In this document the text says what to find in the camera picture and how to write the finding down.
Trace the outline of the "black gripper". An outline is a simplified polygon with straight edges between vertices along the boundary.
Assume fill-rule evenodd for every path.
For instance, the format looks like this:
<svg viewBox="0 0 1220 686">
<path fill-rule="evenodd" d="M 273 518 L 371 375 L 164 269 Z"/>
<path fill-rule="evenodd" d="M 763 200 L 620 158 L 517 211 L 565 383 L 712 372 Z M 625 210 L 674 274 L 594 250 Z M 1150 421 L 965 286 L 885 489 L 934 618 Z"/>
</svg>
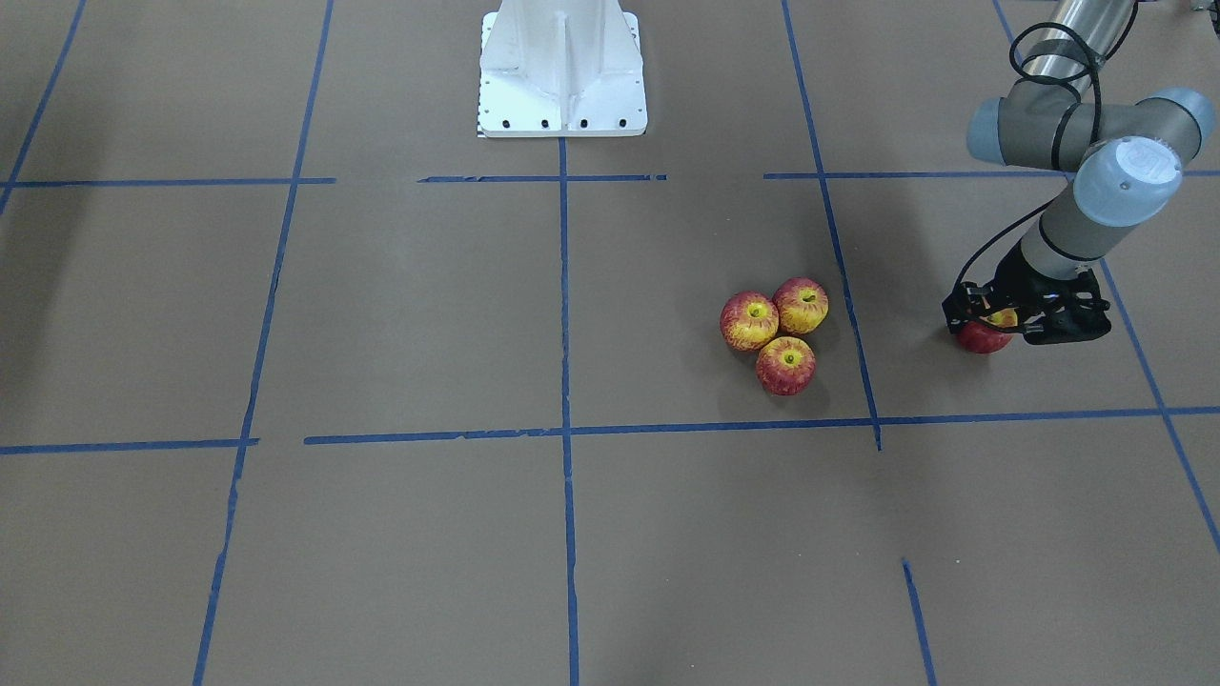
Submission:
<svg viewBox="0 0 1220 686">
<path fill-rule="evenodd" d="M 942 300 L 946 330 L 955 337 L 967 323 L 977 323 L 1000 334 L 1024 334 L 1024 320 L 1070 312 L 1076 277 L 1076 269 L 1055 276 L 1042 273 L 1028 265 L 1017 243 L 999 261 L 989 284 L 958 281 L 952 287 Z"/>
</svg>

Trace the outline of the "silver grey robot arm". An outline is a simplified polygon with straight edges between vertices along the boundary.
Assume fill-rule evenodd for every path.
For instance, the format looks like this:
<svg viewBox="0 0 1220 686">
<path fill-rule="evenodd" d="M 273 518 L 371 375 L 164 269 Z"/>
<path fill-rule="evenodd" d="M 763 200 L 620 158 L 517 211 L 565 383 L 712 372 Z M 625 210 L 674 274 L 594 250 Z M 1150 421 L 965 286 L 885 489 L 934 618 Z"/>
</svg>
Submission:
<svg viewBox="0 0 1220 686">
<path fill-rule="evenodd" d="M 942 304 L 952 334 L 976 327 L 1050 345 L 1111 330 L 1094 265 L 1161 212 L 1216 126 L 1211 101 L 1187 88 L 1104 103 L 1100 72 L 1138 12 L 1136 1 L 1060 1 L 1050 20 L 1024 31 L 1028 51 L 1013 39 L 1016 79 L 974 112 L 967 151 L 1070 182 L 1015 223 L 1024 236 L 987 283 L 956 277 Z"/>
</svg>

